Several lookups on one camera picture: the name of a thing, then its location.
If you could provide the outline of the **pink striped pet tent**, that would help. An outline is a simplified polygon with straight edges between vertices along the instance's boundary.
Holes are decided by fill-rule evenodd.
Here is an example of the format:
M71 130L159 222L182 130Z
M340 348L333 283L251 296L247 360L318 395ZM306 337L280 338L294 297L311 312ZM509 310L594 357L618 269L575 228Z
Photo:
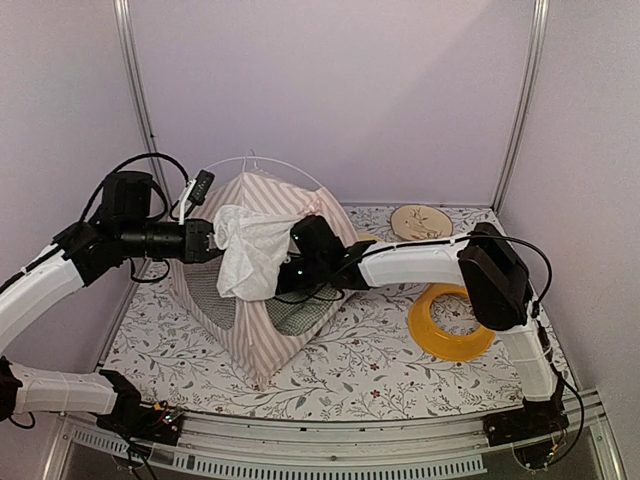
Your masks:
M280 266L293 246L290 230L312 214L324 217L343 244L357 242L349 216L325 186L311 191L277 178L241 173L211 188L194 211L196 218L213 224L215 246L231 257L204 264L170 263L174 299L260 390L344 303L334 305L321 326L300 336L281 335L268 317L265 301L273 299Z

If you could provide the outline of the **right aluminium frame post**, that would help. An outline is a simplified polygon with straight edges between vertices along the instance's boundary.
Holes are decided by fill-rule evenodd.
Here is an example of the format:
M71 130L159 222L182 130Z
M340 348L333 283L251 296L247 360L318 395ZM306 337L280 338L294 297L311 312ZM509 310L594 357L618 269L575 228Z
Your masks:
M524 138L529 109L534 98L536 80L544 50L549 6L549 0L536 0L533 3L528 48L520 93L516 104L515 117L491 204L491 208L496 214L499 214L505 205Z

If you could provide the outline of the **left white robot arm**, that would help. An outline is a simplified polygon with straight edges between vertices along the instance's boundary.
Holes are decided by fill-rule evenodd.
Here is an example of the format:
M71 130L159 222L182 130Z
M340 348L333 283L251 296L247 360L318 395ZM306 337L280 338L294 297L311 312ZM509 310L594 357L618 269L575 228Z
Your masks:
M152 175L112 172L98 189L101 202L54 237L39 256L1 287L1 345L7 347L28 326L64 298L90 286L124 262L203 264L221 255L210 222L190 218L214 181L202 170L187 181L178 217L152 215L151 198L163 192ZM1 361L1 417L36 411L87 412L111 419L128 434L148 426L140 394L116 372L92 374L29 369Z

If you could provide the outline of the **beige bowl behind cushion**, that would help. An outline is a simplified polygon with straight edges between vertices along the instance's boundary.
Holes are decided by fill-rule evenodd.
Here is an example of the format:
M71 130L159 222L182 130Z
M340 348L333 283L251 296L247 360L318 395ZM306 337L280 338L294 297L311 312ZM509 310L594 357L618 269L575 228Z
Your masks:
M439 209L419 204L394 210L390 225L396 236L406 241L436 240L453 234L453 222Z

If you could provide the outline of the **green checkered cushion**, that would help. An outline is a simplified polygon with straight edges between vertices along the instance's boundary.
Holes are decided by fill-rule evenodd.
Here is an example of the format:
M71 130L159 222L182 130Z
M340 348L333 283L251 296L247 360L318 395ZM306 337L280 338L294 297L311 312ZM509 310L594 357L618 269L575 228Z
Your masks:
M330 309L340 306L345 299L343 291L315 295L308 300L296 295L293 298L265 301L268 317L278 333L300 336L315 326L321 326L330 317Z

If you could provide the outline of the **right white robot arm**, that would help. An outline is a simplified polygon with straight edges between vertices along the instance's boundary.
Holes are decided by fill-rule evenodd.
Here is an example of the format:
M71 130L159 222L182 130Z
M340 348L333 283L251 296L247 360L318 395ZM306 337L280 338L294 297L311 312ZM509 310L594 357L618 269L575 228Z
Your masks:
M363 291L401 283L447 284L466 289L479 323L496 333L516 368L526 402L517 427L537 436L552 424L551 400L562 388L539 321L540 302L529 270L513 249L516 240L481 222L468 233L436 240L375 242L346 246L321 216L309 216L291 231L296 248L278 274L275 297L322 288Z

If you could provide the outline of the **yellow bowl stand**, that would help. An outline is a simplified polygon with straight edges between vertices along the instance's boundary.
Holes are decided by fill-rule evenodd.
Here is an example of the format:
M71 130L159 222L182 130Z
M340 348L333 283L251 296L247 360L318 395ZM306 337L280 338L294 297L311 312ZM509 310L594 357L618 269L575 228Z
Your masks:
M437 359L450 362L469 362L482 356L496 339L484 326L467 335L453 335L441 329L431 315L436 299L445 295L469 299L465 287L452 284L430 284L411 306L408 330L415 343Z

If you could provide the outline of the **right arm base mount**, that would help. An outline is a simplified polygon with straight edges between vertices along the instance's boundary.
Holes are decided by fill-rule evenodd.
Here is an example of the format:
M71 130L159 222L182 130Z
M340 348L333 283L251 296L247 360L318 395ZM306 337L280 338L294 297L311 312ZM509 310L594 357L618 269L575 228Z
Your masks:
M559 433L569 421L562 397L554 397L542 402L524 400L518 409L484 416L482 424L489 445L499 446Z

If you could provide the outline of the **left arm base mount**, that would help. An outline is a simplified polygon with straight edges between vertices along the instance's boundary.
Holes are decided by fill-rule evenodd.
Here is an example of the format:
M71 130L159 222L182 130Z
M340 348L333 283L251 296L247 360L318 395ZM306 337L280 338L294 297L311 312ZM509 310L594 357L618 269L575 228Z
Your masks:
M141 393L120 373L100 370L113 387L116 400L108 414L96 417L96 426L125 439L140 439L163 445L178 444L184 422L184 410L166 400L153 404L142 401Z

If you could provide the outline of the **floral table mat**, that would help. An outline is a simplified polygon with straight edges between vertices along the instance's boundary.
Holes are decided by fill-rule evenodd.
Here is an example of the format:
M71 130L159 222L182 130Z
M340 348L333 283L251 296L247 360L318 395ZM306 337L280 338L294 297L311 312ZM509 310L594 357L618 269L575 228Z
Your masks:
M147 401L265 419L396 420L519 407L522 382L503 343L450 362L424 352L407 316L419 284L353 294L267 385L258 385L147 271L106 357Z

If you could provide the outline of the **cream pet bowl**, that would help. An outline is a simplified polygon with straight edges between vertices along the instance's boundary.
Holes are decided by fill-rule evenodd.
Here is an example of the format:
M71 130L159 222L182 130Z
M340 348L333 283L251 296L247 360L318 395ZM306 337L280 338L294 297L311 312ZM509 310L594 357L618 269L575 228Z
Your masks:
M358 233L358 242L359 243L364 243L367 245L371 245L371 244L377 244L377 243L381 243L382 239L376 235L370 234L370 233L366 233L366 232L359 232Z

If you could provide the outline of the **front aluminium rail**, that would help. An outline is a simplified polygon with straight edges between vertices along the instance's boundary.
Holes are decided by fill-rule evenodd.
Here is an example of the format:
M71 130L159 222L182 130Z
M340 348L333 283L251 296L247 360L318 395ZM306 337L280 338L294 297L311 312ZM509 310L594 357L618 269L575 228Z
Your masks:
M48 479L624 479L599 394L564 399L557 455L550 436L495 445L485 416L310 422L188 413L174 446L127 443L80 415L59 418Z

